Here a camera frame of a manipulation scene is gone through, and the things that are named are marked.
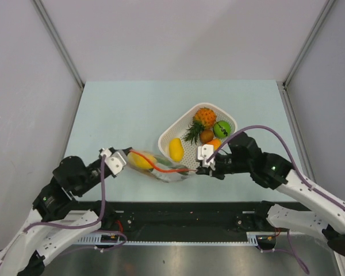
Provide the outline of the yellow mango front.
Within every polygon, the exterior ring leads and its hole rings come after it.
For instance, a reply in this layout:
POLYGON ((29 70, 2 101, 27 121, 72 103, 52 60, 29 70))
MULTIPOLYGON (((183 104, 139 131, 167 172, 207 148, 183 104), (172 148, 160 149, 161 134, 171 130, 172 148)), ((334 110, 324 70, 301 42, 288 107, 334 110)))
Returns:
MULTIPOLYGON (((154 155, 150 154, 149 152, 140 152, 140 153, 144 155, 151 163, 156 164, 157 160, 154 155)), ((132 166, 142 169, 142 170, 153 169, 153 166, 146 159, 144 159, 142 156, 134 152, 129 153, 128 161, 132 166)))

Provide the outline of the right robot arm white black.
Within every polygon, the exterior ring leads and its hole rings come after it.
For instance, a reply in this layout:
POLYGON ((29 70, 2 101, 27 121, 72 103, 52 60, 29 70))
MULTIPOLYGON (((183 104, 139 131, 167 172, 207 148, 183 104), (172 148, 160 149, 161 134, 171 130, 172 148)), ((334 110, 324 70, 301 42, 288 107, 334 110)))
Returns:
POLYGON ((245 132, 235 133, 226 143, 230 152, 225 155, 208 144, 197 148, 198 175, 223 180, 229 174, 248 173, 259 186, 295 199, 307 210, 264 202, 263 210, 254 216, 254 225, 261 231, 273 226, 304 233, 326 242, 330 249, 345 257, 344 200, 301 173, 292 157, 285 159, 263 152, 245 132))

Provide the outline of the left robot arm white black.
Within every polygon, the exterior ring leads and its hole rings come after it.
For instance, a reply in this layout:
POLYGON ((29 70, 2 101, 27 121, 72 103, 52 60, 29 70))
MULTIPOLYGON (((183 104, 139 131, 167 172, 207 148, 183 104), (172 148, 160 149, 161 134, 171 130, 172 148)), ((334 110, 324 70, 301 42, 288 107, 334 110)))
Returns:
POLYGON ((0 250, 0 275, 41 275, 80 238, 120 225, 106 202, 105 179, 122 172, 130 151, 103 149, 88 166, 78 156, 64 158, 33 201, 20 230, 0 250))

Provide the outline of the clear zip bag red zipper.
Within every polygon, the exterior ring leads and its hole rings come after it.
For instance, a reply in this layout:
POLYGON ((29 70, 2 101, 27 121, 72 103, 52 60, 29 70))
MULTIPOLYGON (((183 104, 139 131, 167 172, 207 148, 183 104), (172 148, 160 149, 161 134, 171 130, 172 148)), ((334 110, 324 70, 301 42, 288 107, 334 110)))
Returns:
POLYGON ((195 176, 195 174, 196 174, 195 170, 190 169, 181 163, 177 163, 175 161, 172 161, 165 156, 153 154, 153 153, 149 152, 150 154, 152 154, 156 157, 157 162, 156 162, 156 164, 153 164, 144 155, 142 155, 140 153, 140 152, 148 152, 148 151, 137 151, 135 149, 132 149, 130 152, 134 152, 134 153, 142 156, 144 159, 146 159, 153 166, 153 169, 142 170, 142 169, 139 169, 139 168, 132 166, 129 163, 129 161, 128 161, 128 165, 132 169, 134 169, 134 170, 136 170, 136 171, 138 171, 138 172, 140 172, 140 173, 142 173, 148 177, 154 178, 156 180, 166 182, 166 183, 180 182, 180 181, 184 181, 188 178, 191 178, 191 177, 195 176))

